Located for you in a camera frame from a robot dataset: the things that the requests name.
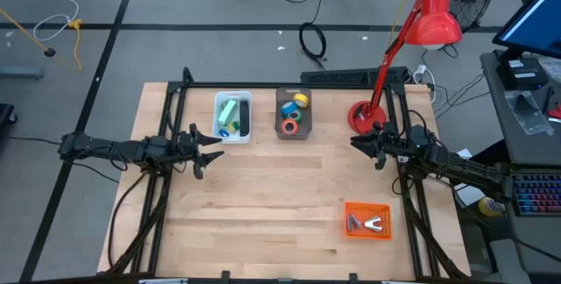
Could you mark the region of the grey cart base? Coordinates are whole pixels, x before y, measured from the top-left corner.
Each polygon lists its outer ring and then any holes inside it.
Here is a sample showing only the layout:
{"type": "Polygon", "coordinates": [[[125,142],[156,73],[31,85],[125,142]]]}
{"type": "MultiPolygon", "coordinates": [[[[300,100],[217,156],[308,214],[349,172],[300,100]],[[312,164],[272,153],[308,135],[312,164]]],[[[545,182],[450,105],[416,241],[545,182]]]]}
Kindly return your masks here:
{"type": "Polygon", "coordinates": [[[0,77],[20,79],[42,79],[44,76],[40,67],[0,67],[0,77]]]}

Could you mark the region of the orange tape roll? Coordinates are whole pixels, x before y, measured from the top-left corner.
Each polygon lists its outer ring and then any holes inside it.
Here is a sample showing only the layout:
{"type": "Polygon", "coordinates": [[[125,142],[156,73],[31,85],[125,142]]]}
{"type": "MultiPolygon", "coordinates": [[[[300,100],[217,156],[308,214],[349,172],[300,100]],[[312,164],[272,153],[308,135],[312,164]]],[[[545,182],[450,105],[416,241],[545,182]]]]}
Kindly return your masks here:
{"type": "Polygon", "coordinates": [[[287,118],[281,123],[281,132],[285,135],[292,136],[298,132],[298,122],[294,119],[287,118]]]}

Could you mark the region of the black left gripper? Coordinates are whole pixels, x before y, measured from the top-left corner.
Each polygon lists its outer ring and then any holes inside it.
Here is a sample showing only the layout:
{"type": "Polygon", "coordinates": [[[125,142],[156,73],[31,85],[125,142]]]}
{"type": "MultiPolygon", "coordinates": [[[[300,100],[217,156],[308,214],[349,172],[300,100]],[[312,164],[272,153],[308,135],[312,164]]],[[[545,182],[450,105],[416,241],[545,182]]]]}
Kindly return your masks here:
{"type": "Polygon", "coordinates": [[[196,124],[190,124],[188,131],[181,131],[179,138],[170,148],[170,163],[183,163],[187,165],[188,161],[193,163],[193,172],[196,179],[203,178],[203,165],[208,165],[213,160],[222,156],[224,152],[200,153],[199,144],[201,146],[209,146],[220,143],[220,138],[202,135],[196,124]]]}

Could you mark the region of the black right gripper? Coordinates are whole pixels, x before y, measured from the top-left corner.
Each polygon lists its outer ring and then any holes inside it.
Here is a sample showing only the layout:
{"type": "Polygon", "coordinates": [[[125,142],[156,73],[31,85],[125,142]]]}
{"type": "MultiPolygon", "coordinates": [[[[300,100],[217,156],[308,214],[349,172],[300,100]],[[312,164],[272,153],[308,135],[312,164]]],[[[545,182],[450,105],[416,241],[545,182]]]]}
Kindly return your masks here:
{"type": "Polygon", "coordinates": [[[375,130],[373,134],[354,136],[351,137],[351,144],[369,158],[376,158],[376,169],[384,168],[388,155],[405,158],[415,155],[415,148],[411,142],[405,138],[398,138],[393,131],[375,130]]]}

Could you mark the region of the small black box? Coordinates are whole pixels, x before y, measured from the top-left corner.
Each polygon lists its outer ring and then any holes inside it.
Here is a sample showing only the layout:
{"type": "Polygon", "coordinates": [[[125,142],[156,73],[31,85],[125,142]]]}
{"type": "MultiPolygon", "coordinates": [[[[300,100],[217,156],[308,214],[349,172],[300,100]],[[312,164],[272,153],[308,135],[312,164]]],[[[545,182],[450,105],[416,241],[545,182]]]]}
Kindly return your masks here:
{"type": "Polygon", "coordinates": [[[549,82],[536,58],[504,60],[497,72],[505,90],[537,90],[549,82]]]}

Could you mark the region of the yellow round container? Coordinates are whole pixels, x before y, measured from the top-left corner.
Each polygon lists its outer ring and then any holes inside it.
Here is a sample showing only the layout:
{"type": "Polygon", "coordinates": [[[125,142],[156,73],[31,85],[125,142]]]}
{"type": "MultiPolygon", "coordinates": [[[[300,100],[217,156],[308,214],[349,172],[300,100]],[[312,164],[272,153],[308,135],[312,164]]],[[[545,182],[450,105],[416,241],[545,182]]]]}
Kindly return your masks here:
{"type": "Polygon", "coordinates": [[[477,203],[480,213],[485,217],[503,217],[506,214],[505,205],[490,197],[483,197],[477,203]]]}

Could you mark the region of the black perforated metal bar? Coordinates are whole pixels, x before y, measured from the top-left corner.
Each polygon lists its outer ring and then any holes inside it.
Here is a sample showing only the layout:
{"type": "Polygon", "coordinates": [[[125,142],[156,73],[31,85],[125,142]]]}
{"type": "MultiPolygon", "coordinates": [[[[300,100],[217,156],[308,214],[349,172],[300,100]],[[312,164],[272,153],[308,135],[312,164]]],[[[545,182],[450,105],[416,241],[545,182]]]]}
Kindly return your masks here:
{"type": "MultiPolygon", "coordinates": [[[[356,84],[373,88],[377,81],[379,71],[380,69],[378,67],[308,71],[302,72],[300,79],[302,83],[356,84]]],[[[410,73],[406,67],[390,67],[387,70],[386,83],[405,83],[409,81],[410,73]]]]}

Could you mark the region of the orange mesh basket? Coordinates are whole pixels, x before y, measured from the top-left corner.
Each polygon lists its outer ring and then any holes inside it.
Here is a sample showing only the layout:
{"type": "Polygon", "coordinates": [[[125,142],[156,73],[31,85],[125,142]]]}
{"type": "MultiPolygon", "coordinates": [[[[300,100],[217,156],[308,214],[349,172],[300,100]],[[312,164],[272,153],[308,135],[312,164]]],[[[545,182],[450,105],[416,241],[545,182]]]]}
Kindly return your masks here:
{"type": "Polygon", "coordinates": [[[366,238],[374,240],[392,239],[391,208],[387,204],[369,202],[347,202],[344,205],[345,236],[348,238],[366,238]],[[362,224],[355,231],[347,230],[347,216],[353,214],[362,224]],[[364,227],[364,221],[373,217],[380,217],[383,223],[382,232],[375,232],[364,227]]]}

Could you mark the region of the mint green stapler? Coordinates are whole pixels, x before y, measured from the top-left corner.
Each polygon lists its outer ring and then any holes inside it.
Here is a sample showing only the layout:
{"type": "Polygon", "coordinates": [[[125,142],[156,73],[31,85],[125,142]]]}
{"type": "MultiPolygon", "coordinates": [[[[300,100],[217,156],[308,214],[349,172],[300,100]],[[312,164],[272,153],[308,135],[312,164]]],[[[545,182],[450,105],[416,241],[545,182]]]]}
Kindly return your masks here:
{"type": "Polygon", "coordinates": [[[220,110],[217,123],[220,126],[226,126],[233,118],[238,109],[238,102],[236,100],[229,100],[223,110],[220,110]]]}

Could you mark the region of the white plastic bin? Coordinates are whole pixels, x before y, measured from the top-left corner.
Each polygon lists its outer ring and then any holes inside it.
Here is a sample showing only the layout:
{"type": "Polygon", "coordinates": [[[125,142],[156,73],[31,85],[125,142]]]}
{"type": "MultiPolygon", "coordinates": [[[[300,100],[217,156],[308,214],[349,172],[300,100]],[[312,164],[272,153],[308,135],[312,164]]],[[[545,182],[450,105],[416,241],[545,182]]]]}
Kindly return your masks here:
{"type": "Polygon", "coordinates": [[[212,124],[213,130],[212,130],[212,134],[215,137],[218,137],[222,140],[222,142],[224,144],[247,144],[250,139],[251,139],[251,132],[252,132],[252,94],[249,91],[246,90],[225,90],[225,91],[220,91],[217,92],[216,96],[215,96],[215,105],[214,105],[214,117],[213,117],[213,124],[212,124]],[[228,124],[226,126],[220,126],[217,123],[217,118],[220,112],[220,105],[222,102],[227,101],[227,100],[236,100],[238,102],[238,109],[236,110],[235,115],[233,116],[232,120],[230,121],[230,123],[233,123],[235,121],[240,121],[239,118],[239,103],[242,100],[246,100],[249,103],[249,107],[250,107],[250,132],[247,136],[245,137],[241,137],[239,135],[239,129],[236,130],[235,133],[230,133],[228,131],[228,124]],[[226,130],[227,132],[230,133],[229,137],[221,137],[219,134],[220,130],[226,130]]]}

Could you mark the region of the backlit black keyboard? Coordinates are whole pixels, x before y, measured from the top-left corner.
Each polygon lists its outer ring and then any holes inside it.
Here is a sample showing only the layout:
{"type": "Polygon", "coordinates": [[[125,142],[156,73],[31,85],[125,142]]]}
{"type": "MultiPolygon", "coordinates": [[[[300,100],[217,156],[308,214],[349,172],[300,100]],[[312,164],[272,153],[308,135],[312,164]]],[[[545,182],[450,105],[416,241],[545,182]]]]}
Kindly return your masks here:
{"type": "Polygon", "coordinates": [[[512,180],[519,216],[561,216],[561,174],[513,174],[512,180]]]}

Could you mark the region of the red desk lamp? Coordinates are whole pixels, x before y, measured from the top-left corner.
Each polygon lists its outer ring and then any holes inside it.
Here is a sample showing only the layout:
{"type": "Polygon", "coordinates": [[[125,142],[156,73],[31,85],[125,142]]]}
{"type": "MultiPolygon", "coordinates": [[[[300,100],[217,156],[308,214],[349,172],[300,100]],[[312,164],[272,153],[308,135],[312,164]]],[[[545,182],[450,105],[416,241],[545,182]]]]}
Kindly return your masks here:
{"type": "Polygon", "coordinates": [[[387,121],[386,113],[380,106],[382,89],[392,61],[404,45],[439,48],[461,39],[461,27],[450,14],[450,0],[415,0],[397,38],[384,53],[372,98],[355,103],[348,112],[348,124],[352,130],[364,135],[375,124],[387,121]]]}

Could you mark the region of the clear plastic bag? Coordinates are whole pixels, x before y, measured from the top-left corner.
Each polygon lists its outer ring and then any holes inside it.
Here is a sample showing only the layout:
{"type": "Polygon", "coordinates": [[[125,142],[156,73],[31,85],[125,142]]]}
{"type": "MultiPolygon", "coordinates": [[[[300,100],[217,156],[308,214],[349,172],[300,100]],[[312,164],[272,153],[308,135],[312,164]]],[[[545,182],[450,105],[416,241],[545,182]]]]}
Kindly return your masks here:
{"type": "Polygon", "coordinates": [[[530,91],[510,90],[505,91],[504,96],[508,107],[526,135],[546,133],[553,136],[555,134],[530,91]]]}

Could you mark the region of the smoky grey plastic bin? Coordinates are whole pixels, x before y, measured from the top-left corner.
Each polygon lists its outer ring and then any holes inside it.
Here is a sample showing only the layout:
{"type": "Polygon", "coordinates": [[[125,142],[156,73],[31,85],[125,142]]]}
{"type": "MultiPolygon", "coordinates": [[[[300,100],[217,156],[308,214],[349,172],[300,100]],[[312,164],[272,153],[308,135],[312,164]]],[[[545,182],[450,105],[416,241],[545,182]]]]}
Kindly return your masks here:
{"type": "Polygon", "coordinates": [[[312,93],[310,89],[306,88],[279,88],[276,90],[276,103],[275,103],[275,125],[274,129],[279,139],[293,139],[304,140],[307,139],[312,131],[312,93]],[[307,108],[300,108],[302,112],[302,120],[298,123],[298,132],[295,135],[288,136],[281,132],[281,123],[288,118],[281,113],[281,105],[293,101],[294,94],[303,93],[309,98],[309,106],[307,108]]]}

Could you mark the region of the black stapler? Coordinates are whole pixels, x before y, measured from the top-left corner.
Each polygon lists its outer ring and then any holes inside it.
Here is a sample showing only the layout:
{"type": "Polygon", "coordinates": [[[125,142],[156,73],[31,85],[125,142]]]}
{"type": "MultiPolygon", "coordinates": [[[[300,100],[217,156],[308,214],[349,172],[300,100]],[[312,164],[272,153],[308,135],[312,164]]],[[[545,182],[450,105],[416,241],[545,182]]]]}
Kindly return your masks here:
{"type": "Polygon", "coordinates": [[[245,137],[250,132],[250,107],[246,100],[242,100],[239,103],[239,135],[245,137]]]}

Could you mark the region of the grey desk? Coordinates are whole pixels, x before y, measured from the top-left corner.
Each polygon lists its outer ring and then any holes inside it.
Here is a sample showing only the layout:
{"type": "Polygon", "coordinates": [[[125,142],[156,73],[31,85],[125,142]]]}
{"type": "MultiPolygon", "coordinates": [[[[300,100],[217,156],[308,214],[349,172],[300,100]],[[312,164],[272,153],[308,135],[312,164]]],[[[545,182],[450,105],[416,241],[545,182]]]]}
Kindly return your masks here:
{"type": "Polygon", "coordinates": [[[479,59],[486,77],[490,95],[499,120],[503,139],[486,148],[480,155],[487,154],[499,161],[524,166],[561,167],[561,124],[550,123],[554,132],[527,135],[519,125],[505,99],[505,88],[497,67],[504,50],[483,53],[479,59]]]}

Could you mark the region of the black computer monitor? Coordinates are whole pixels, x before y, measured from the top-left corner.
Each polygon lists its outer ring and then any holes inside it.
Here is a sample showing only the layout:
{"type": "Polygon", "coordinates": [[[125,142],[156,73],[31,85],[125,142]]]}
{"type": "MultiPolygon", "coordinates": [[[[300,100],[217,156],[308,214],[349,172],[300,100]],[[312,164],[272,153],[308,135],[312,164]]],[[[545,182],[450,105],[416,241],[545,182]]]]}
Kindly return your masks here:
{"type": "Polygon", "coordinates": [[[561,60],[561,0],[528,0],[493,43],[561,60]]]}

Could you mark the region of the black metal table frame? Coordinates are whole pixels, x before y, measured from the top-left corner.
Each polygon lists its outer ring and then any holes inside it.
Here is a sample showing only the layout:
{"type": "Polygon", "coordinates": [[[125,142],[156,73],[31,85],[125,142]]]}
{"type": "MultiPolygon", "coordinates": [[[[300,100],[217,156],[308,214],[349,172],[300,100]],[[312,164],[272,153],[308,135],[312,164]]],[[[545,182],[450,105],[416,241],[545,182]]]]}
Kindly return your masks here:
{"type": "Polygon", "coordinates": [[[160,240],[161,277],[233,279],[413,280],[408,227],[396,194],[397,166],[376,170],[352,147],[348,110],[367,89],[315,89],[312,131],[277,137],[275,89],[251,92],[252,135],[242,145],[216,144],[219,157],[198,180],[174,172],[160,240]],[[349,238],[347,202],[388,204],[389,240],[349,238]]]}

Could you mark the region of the white paper sheet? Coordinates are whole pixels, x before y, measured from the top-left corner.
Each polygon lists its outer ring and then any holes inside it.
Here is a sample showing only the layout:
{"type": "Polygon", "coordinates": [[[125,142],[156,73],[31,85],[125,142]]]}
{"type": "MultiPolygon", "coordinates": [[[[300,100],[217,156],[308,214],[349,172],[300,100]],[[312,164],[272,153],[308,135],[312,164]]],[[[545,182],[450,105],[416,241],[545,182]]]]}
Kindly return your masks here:
{"type": "Polygon", "coordinates": [[[461,207],[466,207],[477,203],[480,199],[485,197],[485,194],[478,188],[475,188],[464,183],[460,183],[454,186],[456,192],[456,198],[459,201],[461,207]]]}

